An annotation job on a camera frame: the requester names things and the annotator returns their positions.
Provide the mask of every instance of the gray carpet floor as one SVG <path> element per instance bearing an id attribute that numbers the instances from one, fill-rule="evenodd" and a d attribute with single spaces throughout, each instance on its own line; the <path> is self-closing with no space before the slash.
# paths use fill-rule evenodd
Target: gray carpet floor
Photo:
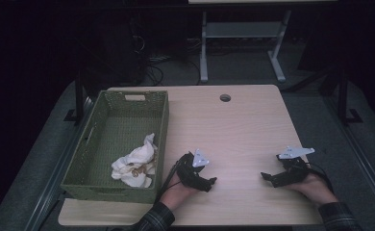
<path id="1" fill-rule="evenodd" d="M 279 60 L 287 76 L 285 83 L 278 83 L 267 58 L 269 43 L 249 50 L 236 50 L 223 56 L 209 56 L 209 82 L 207 85 L 256 85 L 272 84 L 280 89 L 292 86 L 312 73 L 297 70 L 303 44 L 285 43 Z M 195 85 L 198 76 L 198 55 L 190 56 L 190 62 L 171 61 L 157 64 L 163 71 L 162 85 Z M 360 221 L 364 230 L 375 230 L 375 193 L 360 167 L 354 148 L 345 137 L 350 131 L 360 144 L 367 159 L 375 168 L 375 114 L 368 107 L 362 92 L 349 85 L 348 108 L 354 108 L 363 123 L 341 126 L 330 103 L 336 104 L 337 96 L 323 98 L 317 93 L 321 81 L 315 81 L 296 93 L 283 93 L 283 98 L 298 136 L 305 147 L 313 147 L 316 153 L 309 156 L 312 163 L 323 167 L 332 180 L 335 192 L 345 201 Z M 151 86 L 146 78 L 142 86 Z M 67 112 L 75 108 L 74 84 L 67 87 L 55 109 L 39 134 L 32 151 L 16 176 L 8 194 L 0 206 L 0 230 L 30 230 L 28 221 L 38 205 L 47 183 L 62 154 L 70 143 L 75 142 L 79 126 L 63 121 Z M 53 200 L 47 203 L 50 216 L 41 230 L 106 230 L 107 227 L 63 227 L 58 224 L 62 203 L 52 207 L 62 190 L 53 192 Z M 295 226 L 293 230 L 324 230 L 321 225 Z"/>

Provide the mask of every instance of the white cloth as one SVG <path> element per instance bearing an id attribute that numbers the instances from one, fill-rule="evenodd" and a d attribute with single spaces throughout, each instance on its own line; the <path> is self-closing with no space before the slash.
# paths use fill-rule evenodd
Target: white cloth
<path id="1" fill-rule="evenodd" d="M 146 174 L 155 174 L 154 153 L 157 147 L 153 144 L 155 134 L 145 137 L 143 146 L 137 147 L 130 154 L 112 163 L 112 178 L 121 179 L 131 187 L 148 188 L 152 179 Z"/>

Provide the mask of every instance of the person's left hand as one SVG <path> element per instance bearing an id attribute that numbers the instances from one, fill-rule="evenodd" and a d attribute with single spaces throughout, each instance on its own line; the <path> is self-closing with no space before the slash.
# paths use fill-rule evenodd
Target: person's left hand
<path id="1" fill-rule="evenodd" d="M 163 193 L 160 202 L 171 211 L 177 209 L 187 198 L 199 192 L 199 190 L 184 186 L 177 173 L 172 176 L 167 187 L 168 189 Z"/>

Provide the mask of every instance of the green basket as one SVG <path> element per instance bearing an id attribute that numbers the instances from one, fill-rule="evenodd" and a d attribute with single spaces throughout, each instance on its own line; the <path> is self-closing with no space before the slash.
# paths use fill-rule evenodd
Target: green basket
<path id="1" fill-rule="evenodd" d="M 76 199 L 153 203 L 162 185 L 169 106 L 167 91 L 100 92 L 62 180 Z M 155 133 L 156 172 L 149 188 L 112 179 L 112 163 Z"/>

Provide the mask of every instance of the plaid sleeve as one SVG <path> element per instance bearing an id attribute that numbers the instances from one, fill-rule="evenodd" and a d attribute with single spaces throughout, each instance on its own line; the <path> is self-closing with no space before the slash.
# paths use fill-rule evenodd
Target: plaid sleeve
<path id="1" fill-rule="evenodd" d="M 175 221 L 172 212 L 161 202 L 156 203 L 142 219 L 126 230 L 164 231 Z"/>
<path id="2" fill-rule="evenodd" d="M 336 202 L 319 207 L 326 230 L 329 231 L 360 231 L 358 221 L 353 217 L 345 203 Z"/>

